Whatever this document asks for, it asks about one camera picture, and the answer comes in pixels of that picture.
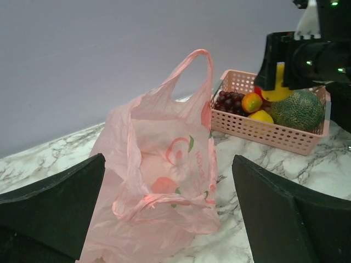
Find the fruit basket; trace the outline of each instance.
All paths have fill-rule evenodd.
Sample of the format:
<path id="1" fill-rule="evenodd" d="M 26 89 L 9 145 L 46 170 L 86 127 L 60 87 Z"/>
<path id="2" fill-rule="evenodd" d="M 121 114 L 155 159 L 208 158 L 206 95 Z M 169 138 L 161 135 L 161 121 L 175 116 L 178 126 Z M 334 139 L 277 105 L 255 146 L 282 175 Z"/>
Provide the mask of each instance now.
<path id="1" fill-rule="evenodd" d="M 236 70 L 224 72 L 211 101 L 212 129 L 300 155 L 309 155 L 319 141 L 329 133 L 331 102 L 325 87 L 315 92 L 324 106 L 325 119 L 320 127 L 311 133 L 214 109 L 220 91 L 253 93 L 255 77 L 256 74 Z"/>

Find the basket rim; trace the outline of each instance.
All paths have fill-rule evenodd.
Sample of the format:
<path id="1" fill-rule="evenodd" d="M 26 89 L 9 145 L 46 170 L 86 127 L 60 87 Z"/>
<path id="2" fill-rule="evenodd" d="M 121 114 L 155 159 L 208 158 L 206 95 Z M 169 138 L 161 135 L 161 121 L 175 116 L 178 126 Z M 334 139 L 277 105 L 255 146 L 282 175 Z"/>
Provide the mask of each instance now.
<path id="1" fill-rule="evenodd" d="M 235 72 L 235 73 L 243 73 L 243 74 L 250 74 L 250 75 L 255 75 L 257 76 L 256 73 L 252 73 L 252 72 L 247 72 L 247 71 L 240 71 L 240 70 L 226 70 L 224 71 L 224 73 L 222 74 L 222 76 L 220 77 L 219 81 L 220 81 L 220 84 L 218 85 L 218 88 L 216 90 L 216 93 L 217 91 L 219 90 L 220 86 L 222 85 L 224 79 L 226 78 L 226 76 L 228 75 L 229 72 Z M 325 101 L 328 103 L 331 103 L 331 99 L 330 99 L 330 93 L 325 89 Z M 215 109 L 212 109 L 212 111 L 214 112 L 218 112 L 218 113 L 223 113 L 222 111 L 218 111 L 218 110 L 215 110 Z M 227 112 L 224 112 L 226 115 L 230 115 L 230 116 L 233 116 L 233 117 L 236 117 L 237 115 L 235 114 L 232 114 L 232 113 L 227 113 Z M 330 127 L 330 112 L 328 112 L 326 110 L 325 112 L 325 116 L 324 116 L 324 123 L 323 123 L 323 132 L 322 134 L 315 134 L 315 133 L 310 133 L 310 132 L 307 132 L 307 131 L 302 131 L 302 130 L 297 130 L 297 129 L 293 129 L 293 128 L 289 128 L 289 127 L 285 127 L 285 126 L 281 126 L 281 125 L 278 125 L 278 124 L 272 124 L 272 123 L 267 123 L 267 122 L 261 122 L 261 121 L 257 121 L 257 120 L 254 120 L 255 122 L 257 123 L 262 123 L 262 124 L 270 124 L 272 125 L 273 127 L 282 127 L 283 129 L 289 129 L 293 132 L 296 132 L 296 133 L 303 133 L 303 134 L 306 134 L 306 135 L 309 135 L 309 136 L 314 136 L 314 137 L 317 137 L 317 138 L 324 138 L 324 137 L 327 137 L 328 134 L 329 134 L 329 127 Z M 250 118 L 247 118 L 247 117 L 244 117 L 244 116 L 240 116 L 240 118 L 243 118 L 243 119 L 247 119 L 247 120 L 251 120 Z"/>

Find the marble table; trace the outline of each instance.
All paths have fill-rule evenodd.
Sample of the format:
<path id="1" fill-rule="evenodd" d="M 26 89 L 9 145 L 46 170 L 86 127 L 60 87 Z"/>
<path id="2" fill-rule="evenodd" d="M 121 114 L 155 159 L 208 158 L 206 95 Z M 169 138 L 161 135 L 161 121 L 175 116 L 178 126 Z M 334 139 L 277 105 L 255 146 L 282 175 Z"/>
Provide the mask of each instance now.
<path id="1" fill-rule="evenodd" d="M 85 160 L 103 124 L 0 160 L 0 193 L 25 186 Z M 253 262 L 231 164 L 243 155 L 262 167 L 328 195 L 351 200 L 351 135 L 331 123 L 330 134 L 308 156 L 214 132 L 218 159 L 218 233 L 197 236 L 163 263 Z"/>

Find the yellow lemon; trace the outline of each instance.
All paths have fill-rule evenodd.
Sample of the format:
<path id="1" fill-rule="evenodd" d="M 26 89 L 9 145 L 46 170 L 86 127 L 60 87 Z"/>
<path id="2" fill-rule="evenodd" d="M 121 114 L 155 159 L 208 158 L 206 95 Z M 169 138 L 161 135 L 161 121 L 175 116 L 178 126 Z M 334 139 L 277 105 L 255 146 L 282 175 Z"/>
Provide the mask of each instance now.
<path id="1" fill-rule="evenodd" d="M 254 114 L 251 114 L 249 116 L 250 119 L 255 119 L 260 122 L 268 122 L 268 123 L 274 123 L 272 117 L 266 113 L 264 110 L 260 110 L 255 112 Z"/>
<path id="2" fill-rule="evenodd" d="M 265 100 L 276 102 L 285 100 L 292 94 L 292 90 L 287 87 L 282 87 L 284 77 L 284 64 L 278 64 L 276 67 L 275 89 L 270 91 L 262 90 L 261 95 Z"/>

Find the melon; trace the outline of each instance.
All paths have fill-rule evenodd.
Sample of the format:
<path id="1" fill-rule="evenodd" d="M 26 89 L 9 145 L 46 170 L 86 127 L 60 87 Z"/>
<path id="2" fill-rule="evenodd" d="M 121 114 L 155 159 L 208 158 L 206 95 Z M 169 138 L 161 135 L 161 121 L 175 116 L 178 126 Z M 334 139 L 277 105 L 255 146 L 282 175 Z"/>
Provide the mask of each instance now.
<path id="1" fill-rule="evenodd" d="M 314 93 L 296 90 L 285 100 L 272 102 L 269 114 L 277 125 L 312 132 L 324 120 L 324 107 Z"/>

